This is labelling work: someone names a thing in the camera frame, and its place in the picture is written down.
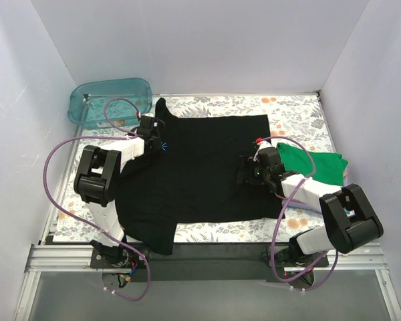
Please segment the black t shirt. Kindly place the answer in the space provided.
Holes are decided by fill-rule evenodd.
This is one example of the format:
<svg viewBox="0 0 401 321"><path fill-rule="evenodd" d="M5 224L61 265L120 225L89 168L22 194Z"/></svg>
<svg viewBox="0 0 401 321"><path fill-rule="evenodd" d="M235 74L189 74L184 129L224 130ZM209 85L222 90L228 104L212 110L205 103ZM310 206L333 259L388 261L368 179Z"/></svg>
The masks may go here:
<svg viewBox="0 0 401 321"><path fill-rule="evenodd" d="M241 156L269 134L266 115L179 118L165 99L155 115L166 148L126 163L116 194L124 233L156 253L170 255L180 223L275 219L281 200L265 185L240 185Z"/></svg>

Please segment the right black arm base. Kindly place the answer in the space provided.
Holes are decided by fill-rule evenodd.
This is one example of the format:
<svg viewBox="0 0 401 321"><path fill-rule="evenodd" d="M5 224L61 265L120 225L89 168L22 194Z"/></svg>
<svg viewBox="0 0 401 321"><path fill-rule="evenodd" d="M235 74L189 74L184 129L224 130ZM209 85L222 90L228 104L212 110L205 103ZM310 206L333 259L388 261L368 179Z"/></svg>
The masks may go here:
<svg viewBox="0 0 401 321"><path fill-rule="evenodd" d="M273 258L277 268L306 268L319 256L319 253L296 256L290 252L287 246L277 246L275 249L271 249L271 246L268 246L260 254L260 259L267 267L271 267L271 258Z"/></svg>

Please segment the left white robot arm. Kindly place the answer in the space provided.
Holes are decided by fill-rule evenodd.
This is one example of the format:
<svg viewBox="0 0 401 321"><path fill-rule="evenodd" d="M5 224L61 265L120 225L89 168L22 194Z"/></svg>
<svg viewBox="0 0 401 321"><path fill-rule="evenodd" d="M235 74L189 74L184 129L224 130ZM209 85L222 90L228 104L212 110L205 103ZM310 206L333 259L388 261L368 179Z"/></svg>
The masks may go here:
<svg viewBox="0 0 401 321"><path fill-rule="evenodd" d="M144 167L162 152L160 131L164 122L152 114L141 116L135 138L115 140L103 146L84 147L74 180L74 191L84 201L94 224L100 228L98 243L108 247L107 261L120 268L129 252L119 245L126 240L118 220L115 198L123 178Z"/></svg>

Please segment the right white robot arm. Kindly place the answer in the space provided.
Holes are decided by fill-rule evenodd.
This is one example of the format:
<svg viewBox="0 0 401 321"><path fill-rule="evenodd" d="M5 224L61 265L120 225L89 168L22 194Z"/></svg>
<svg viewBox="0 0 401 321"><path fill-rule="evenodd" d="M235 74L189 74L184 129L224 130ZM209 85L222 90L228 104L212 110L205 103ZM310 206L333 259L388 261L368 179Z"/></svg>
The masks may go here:
<svg viewBox="0 0 401 321"><path fill-rule="evenodd" d="M277 261L307 264L313 255L329 250L347 254L381 238L384 228L359 185L329 185L286 170L279 151L262 142L254 156L240 156L237 182L265 185L284 199L290 197L318 210L324 226L298 233L286 248L275 253Z"/></svg>

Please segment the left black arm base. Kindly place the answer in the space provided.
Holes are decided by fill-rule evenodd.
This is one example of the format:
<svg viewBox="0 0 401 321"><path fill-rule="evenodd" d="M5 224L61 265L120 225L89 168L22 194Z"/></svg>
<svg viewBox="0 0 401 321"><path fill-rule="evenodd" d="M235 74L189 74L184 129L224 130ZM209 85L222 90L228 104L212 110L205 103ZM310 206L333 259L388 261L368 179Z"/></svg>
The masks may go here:
<svg viewBox="0 0 401 321"><path fill-rule="evenodd" d="M137 265L138 268L145 268L145 262L142 258L148 258L150 254L150 249L143 243L129 243L129 245L137 249L142 255L138 255L121 245L110 247L96 240L91 240L90 245L93 247L90 267L94 269L129 269L135 265Z"/></svg>

